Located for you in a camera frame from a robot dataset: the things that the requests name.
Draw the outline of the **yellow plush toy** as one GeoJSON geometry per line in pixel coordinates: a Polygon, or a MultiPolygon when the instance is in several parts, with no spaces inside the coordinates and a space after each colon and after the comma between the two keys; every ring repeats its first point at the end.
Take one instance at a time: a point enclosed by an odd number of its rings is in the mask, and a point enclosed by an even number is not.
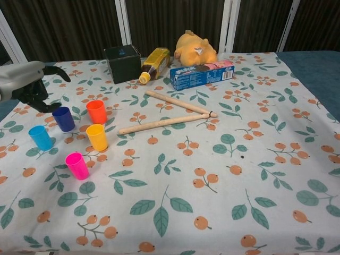
{"type": "Polygon", "coordinates": [[[217,61],[217,53],[208,39],[202,39],[191,30],[186,30],[176,44],[174,58],[182,66],[202,65],[217,61]]]}

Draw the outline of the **light blue plastic cup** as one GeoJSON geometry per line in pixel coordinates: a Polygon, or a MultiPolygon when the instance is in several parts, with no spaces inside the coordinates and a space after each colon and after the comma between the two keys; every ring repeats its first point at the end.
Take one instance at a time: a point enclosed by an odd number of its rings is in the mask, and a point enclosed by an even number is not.
{"type": "Polygon", "coordinates": [[[53,142],[44,126],[34,126],[29,130],[28,134],[40,150],[47,151],[52,149],[53,142]]]}

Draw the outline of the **yellow label tea bottle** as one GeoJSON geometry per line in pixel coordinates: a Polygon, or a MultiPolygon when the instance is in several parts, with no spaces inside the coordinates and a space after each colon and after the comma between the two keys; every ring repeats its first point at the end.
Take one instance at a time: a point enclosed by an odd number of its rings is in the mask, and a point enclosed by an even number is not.
{"type": "Polygon", "coordinates": [[[147,84],[149,81],[157,80],[162,71],[168,67],[169,61],[169,49],[162,47],[155,48],[141,66],[139,82],[147,84]]]}

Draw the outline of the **blue cookie box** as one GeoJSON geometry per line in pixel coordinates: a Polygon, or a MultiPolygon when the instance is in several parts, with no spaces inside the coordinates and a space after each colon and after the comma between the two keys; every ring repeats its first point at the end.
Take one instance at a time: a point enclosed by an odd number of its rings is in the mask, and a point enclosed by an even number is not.
{"type": "Polygon", "coordinates": [[[206,64],[171,69],[171,84],[177,91],[203,86],[209,83],[229,80],[233,77],[235,66],[223,60],[206,64]]]}

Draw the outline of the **dark folding screen panel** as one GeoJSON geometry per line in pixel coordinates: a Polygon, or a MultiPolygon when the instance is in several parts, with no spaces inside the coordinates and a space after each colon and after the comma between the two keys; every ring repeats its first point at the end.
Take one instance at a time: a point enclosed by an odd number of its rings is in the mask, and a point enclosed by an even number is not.
{"type": "Polygon", "coordinates": [[[340,52],[340,0],[300,0],[283,50],[340,52]]]}
{"type": "Polygon", "coordinates": [[[132,45],[142,57],[155,48],[174,54],[185,30],[219,48],[225,0],[125,0],[132,45]]]}
{"type": "Polygon", "coordinates": [[[114,0],[0,0],[28,61],[103,59],[122,45],[114,0]]]}
{"type": "Polygon", "coordinates": [[[228,53],[276,52],[292,0],[239,0],[233,47],[228,53]]]}

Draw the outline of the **black cardboard box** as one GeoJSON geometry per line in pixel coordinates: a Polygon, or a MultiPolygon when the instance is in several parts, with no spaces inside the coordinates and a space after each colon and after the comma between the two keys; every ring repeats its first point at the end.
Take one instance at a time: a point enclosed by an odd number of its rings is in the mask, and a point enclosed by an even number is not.
{"type": "Polygon", "coordinates": [[[136,80],[141,74],[141,57],[133,45],[104,49],[109,72],[115,84],[136,80]]]}

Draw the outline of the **pink plastic cup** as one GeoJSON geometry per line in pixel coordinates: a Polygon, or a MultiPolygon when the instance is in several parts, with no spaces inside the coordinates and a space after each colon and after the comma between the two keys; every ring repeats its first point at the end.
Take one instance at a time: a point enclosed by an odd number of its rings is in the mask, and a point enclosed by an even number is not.
{"type": "Polygon", "coordinates": [[[85,180],[90,176],[88,167],[81,153],[70,153],[66,156],[65,163],[77,180],[85,180]]]}

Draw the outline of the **wooden drumstick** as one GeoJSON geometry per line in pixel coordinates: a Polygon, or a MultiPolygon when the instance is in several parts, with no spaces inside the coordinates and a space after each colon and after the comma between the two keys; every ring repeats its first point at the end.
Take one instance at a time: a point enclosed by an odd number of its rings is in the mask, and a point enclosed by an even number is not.
{"type": "Polygon", "coordinates": [[[139,132],[149,129],[154,129],[162,126],[177,124],[177,123],[185,123],[185,122],[192,122],[200,119],[208,119],[210,116],[208,114],[200,114],[200,115],[191,115],[191,116],[184,116],[184,117],[176,117],[176,118],[169,118],[165,120],[150,122],[141,125],[135,125],[131,127],[125,127],[118,131],[118,134],[128,134],[132,132],[139,132]]]}
{"type": "Polygon", "coordinates": [[[165,95],[162,95],[162,94],[157,93],[157,92],[153,92],[151,90],[147,90],[145,92],[145,94],[148,95],[148,96],[163,100],[163,101],[170,102],[170,103],[177,105],[177,106],[180,106],[182,108],[189,109],[189,110],[196,112],[196,113],[208,114],[209,115],[209,113],[212,112],[212,111],[208,111],[204,108],[201,108],[201,107],[198,107],[198,106],[195,106],[195,105],[191,105],[191,104],[186,103],[184,101],[181,101],[181,100],[169,97],[169,96],[165,96],[165,95]]]}

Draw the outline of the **yellow plastic cup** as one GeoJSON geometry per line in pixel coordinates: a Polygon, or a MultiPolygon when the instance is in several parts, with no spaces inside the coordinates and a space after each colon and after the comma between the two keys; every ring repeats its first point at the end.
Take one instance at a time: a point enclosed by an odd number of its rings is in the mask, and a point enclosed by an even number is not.
{"type": "Polygon", "coordinates": [[[102,124],[93,124],[86,129],[86,134],[96,151],[103,151],[108,147],[105,128],[102,124]]]}

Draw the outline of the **orange plastic cup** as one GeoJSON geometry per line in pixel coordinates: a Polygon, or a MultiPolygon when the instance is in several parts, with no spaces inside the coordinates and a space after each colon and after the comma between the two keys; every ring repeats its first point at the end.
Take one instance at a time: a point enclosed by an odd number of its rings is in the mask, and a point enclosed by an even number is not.
{"type": "Polygon", "coordinates": [[[93,124],[105,124],[107,115],[105,104],[102,100],[93,100],[86,104],[87,111],[93,124]]]}

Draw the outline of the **dark blue plastic cup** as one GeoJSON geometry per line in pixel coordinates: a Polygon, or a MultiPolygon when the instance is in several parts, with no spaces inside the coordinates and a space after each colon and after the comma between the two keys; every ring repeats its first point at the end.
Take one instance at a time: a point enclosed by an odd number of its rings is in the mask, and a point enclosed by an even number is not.
{"type": "Polygon", "coordinates": [[[56,123],[63,132],[69,132],[75,128],[75,123],[68,107],[60,107],[52,112],[56,123]]]}

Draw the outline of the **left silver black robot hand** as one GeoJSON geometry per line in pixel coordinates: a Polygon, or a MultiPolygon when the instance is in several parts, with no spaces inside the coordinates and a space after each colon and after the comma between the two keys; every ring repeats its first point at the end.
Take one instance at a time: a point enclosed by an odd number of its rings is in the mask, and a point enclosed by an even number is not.
{"type": "Polygon", "coordinates": [[[44,102],[48,93],[42,81],[44,76],[54,74],[66,82],[71,81],[64,70],[41,61],[0,66],[0,103],[19,100],[41,113],[56,111],[61,104],[47,105],[44,102]]]}

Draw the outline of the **floral fruit print tablecloth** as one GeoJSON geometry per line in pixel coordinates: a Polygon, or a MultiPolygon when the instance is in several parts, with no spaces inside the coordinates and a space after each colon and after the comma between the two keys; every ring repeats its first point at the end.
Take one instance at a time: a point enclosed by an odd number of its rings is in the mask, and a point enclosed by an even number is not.
{"type": "Polygon", "coordinates": [[[340,255],[340,130],[200,119],[118,134],[0,130],[0,255],[340,255]],[[65,163],[79,152],[90,176],[65,163]]]}

